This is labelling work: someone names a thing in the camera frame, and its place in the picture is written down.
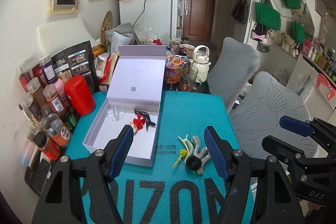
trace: wall thermostat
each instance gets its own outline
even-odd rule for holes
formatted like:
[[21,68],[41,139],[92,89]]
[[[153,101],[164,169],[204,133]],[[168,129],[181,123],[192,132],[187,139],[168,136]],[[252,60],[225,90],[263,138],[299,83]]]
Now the wall thermostat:
[[50,0],[50,15],[78,13],[79,0]]

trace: instant noodle cup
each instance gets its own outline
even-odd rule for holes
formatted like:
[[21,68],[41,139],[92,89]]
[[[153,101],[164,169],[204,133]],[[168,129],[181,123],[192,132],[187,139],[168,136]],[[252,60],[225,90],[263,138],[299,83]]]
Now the instant noodle cup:
[[168,84],[176,84],[180,80],[181,68],[184,65],[184,59],[180,57],[167,57],[164,80]]

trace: glass mug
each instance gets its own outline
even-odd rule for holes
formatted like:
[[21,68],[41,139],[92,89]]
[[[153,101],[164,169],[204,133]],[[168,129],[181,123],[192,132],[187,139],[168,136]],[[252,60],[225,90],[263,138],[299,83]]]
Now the glass mug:
[[192,67],[190,71],[182,71],[180,78],[180,89],[182,91],[192,91],[197,90],[195,84],[196,79],[199,80],[200,85],[202,84],[201,79],[197,76],[198,69],[196,67]]

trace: teal table mat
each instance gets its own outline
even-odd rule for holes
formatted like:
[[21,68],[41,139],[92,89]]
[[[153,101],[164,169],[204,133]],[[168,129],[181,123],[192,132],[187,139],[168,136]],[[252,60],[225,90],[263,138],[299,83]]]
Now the teal table mat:
[[[82,142],[106,99],[106,93],[96,93],[94,98],[95,110],[80,118],[67,148],[66,155],[71,159],[89,155]],[[184,148],[177,137],[184,138],[188,134],[190,140],[191,136],[197,135],[202,148],[207,126],[213,126],[234,149],[239,147],[222,99],[215,95],[163,91],[161,102],[154,166],[124,164],[120,176],[110,184],[117,209],[125,224],[214,223],[226,191],[212,161],[204,166],[203,175],[186,169],[183,161],[174,169],[172,165],[179,156],[179,150]],[[95,218],[83,179],[81,192],[88,224],[92,224]],[[253,203],[250,191],[242,220],[244,224],[250,222]]]

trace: door handle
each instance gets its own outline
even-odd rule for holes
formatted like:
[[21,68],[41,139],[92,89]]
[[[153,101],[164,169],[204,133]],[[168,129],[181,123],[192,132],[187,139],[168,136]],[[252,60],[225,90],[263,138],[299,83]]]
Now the door handle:
[[187,16],[188,15],[188,11],[191,11],[191,10],[188,10],[188,6],[185,7],[185,15]]

